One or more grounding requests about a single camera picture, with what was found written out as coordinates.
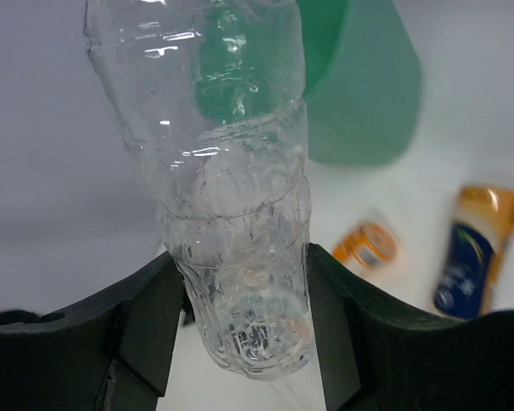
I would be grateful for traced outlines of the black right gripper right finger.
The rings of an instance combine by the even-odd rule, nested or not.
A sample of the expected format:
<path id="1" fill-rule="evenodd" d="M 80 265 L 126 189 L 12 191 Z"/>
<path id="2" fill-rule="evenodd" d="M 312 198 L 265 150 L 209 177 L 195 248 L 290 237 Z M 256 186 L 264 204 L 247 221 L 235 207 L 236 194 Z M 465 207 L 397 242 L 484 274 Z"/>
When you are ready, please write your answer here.
<path id="1" fill-rule="evenodd" d="M 413 307 L 308 247 L 329 410 L 514 410 L 514 310 L 470 321 Z"/>

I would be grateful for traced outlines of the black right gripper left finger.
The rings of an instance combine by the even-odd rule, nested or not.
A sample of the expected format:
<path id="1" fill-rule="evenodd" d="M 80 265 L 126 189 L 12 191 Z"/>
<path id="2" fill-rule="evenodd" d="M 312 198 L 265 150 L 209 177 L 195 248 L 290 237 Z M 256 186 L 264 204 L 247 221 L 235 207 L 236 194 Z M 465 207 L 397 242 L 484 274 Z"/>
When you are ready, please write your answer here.
<path id="1" fill-rule="evenodd" d="M 0 410 L 154 410 L 184 287 L 168 253 L 55 312 L 0 312 Z"/>

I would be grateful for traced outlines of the large clear plastic bottle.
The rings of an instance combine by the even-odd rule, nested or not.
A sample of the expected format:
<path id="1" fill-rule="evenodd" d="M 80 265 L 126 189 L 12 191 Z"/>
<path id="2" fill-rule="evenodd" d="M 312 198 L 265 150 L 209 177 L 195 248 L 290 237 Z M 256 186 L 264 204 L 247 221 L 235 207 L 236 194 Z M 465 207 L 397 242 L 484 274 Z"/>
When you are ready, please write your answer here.
<path id="1" fill-rule="evenodd" d="M 87 1 L 87 55 L 201 340 L 270 381 L 314 351 L 301 17 L 293 1 Z"/>

